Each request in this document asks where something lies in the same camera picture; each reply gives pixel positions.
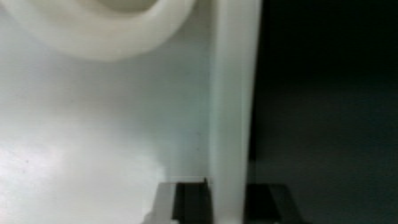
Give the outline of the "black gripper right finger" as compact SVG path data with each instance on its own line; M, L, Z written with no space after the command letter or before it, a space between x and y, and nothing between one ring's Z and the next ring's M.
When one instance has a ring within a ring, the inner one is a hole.
M243 224L306 224L282 184L249 184L245 196Z

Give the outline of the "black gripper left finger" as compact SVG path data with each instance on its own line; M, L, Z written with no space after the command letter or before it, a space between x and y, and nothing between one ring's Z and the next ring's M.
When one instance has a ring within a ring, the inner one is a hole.
M213 224L208 180L158 184L155 203L142 224Z

